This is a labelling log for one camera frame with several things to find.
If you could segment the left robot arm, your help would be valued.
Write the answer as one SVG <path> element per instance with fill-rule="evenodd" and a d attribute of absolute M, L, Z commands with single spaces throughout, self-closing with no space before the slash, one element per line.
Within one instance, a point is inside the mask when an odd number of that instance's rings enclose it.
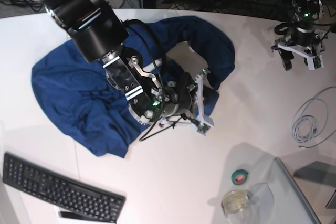
<path fill-rule="evenodd" d="M 321 0 L 290 0 L 290 5 L 289 22 L 274 28 L 280 37 L 272 50 L 279 52 L 286 71 L 292 68 L 294 55 L 302 56 L 309 70 L 323 67 L 321 53 L 325 51 L 325 34 L 316 32 L 314 24 L 323 14 Z"/>

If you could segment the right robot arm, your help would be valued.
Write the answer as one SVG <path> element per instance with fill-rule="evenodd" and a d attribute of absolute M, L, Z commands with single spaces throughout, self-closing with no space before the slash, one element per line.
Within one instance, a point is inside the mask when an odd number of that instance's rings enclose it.
<path fill-rule="evenodd" d="M 142 56 L 124 45 L 126 24 L 105 0 L 34 0 L 42 2 L 88 62 L 101 60 L 108 82 L 121 90 L 131 115 L 141 124 L 181 116 L 197 127 L 214 125 L 204 113 L 203 71 L 177 83 L 163 83 L 158 73 L 143 69 Z"/>

